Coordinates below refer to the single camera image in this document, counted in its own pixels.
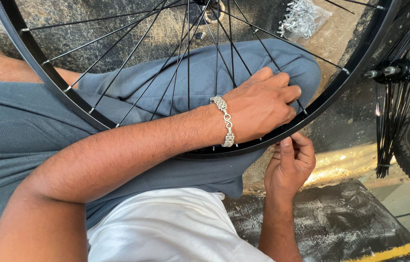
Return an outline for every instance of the spoke nipple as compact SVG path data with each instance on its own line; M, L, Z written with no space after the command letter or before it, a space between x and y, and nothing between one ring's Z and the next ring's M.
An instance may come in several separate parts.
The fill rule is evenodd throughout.
M205 37L205 33L201 32L201 33L197 33L195 35L195 39L197 40L202 40Z

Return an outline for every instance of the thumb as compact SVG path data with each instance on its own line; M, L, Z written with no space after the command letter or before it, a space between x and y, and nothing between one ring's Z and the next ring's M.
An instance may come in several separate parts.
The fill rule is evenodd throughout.
M281 141L281 168L283 171L291 171L295 168L294 147L290 137Z

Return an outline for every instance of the gray pants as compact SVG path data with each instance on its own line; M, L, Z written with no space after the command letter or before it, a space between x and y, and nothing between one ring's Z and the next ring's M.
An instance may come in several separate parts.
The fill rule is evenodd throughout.
M300 101L307 104L314 95L320 70L316 61L279 40L265 40L279 67L290 75L290 84L302 89ZM236 43L252 73L272 64L258 41ZM230 66L230 46L220 50ZM209 103L215 92L216 49L204 47L190 52L190 107ZM249 74L234 54L236 84ZM138 64L124 69L97 107L113 121L120 121L165 60ZM232 81L220 61L218 95L232 88ZM176 60L168 62L122 125L150 120L161 95L171 79ZM79 83L78 94L94 104L115 72L88 74ZM155 118L169 115L172 86L166 92ZM187 110L187 63L180 66L174 91L173 114ZM60 102L44 84L0 82L0 216L14 189L34 168L59 150L98 130ZM87 204L87 228L100 221L114 206L135 194L160 188L200 188L224 192L238 198L242 194L242 174L264 150L251 154L213 160L168 159L145 171L115 191Z

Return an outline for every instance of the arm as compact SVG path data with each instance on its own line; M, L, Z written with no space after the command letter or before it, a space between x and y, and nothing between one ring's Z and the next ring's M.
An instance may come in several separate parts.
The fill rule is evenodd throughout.
M294 116L287 103L300 88L287 74L263 68L223 96L236 143L259 138ZM0 218L1 261L86 261L85 203L154 165L223 142L216 105L101 132L74 143L37 167L11 196Z
M258 245L274 261L302 261L295 242L292 200L315 163L312 142L300 133L285 138L275 148L265 174L266 201Z

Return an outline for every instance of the chain link bracelet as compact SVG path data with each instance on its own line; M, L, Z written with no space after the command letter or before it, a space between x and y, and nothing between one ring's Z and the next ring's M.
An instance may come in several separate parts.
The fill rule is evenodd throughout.
M231 128L232 128L231 116L226 111L228 108L228 105L221 97L210 98L209 101L210 101L210 104L215 103L218 106L218 108L225 114L223 118L225 120L228 133L226 134L225 143L222 144L221 146L231 147L234 144L234 134L231 131Z

